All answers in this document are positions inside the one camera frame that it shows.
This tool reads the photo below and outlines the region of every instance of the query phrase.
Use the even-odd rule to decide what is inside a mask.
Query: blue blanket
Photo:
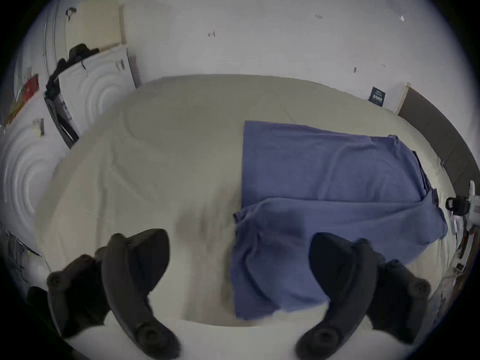
[[[247,121],[242,170],[230,263],[239,318],[328,300],[309,269],[315,233],[367,238],[404,264],[447,233],[436,190],[396,136]]]

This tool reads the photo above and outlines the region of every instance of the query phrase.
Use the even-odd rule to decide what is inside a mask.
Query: sticker
[[[378,105],[379,107],[382,107],[384,104],[384,99],[385,99],[385,92],[382,92],[378,88],[372,87],[368,101],[370,103]]]
[[[34,75],[30,80],[28,80],[18,95],[18,99],[15,100],[11,107],[10,112],[7,118],[7,125],[10,124],[15,116],[18,115],[20,110],[24,107],[29,99],[39,90],[39,75]]]

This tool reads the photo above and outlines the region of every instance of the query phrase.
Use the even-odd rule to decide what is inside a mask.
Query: white device
[[[480,226],[480,196],[475,194],[475,183],[470,180],[470,190],[468,193],[470,208],[466,215],[466,230],[470,231],[473,226]]]

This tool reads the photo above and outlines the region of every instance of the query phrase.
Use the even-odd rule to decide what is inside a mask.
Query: bed
[[[180,339],[185,330],[189,337],[197,330],[208,336],[219,334],[214,326],[222,326],[229,327],[222,335],[235,332],[237,345],[245,337],[268,345],[282,335],[292,341],[282,345],[293,345],[297,334],[321,320],[325,304],[279,311],[257,321],[239,320],[233,311],[228,262],[235,232],[232,214],[241,204],[245,120],[397,135],[417,152],[440,205],[455,196],[425,137],[403,118],[366,100],[321,84],[271,76],[165,78],[143,85],[102,115],[58,166],[35,221],[35,238],[50,270],[63,269],[81,254],[93,255],[113,233],[131,236],[164,228],[170,237],[170,264],[149,297],[157,319]],[[444,214],[447,236],[408,266],[430,282],[432,292],[457,248],[445,209]],[[106,325],[116,325],[111,316]],[[371,326],[365,319],[360,327]],[[92,331],[86,335],[93,337]],[[244,349],[257,355],[258,350],[253,344]]]

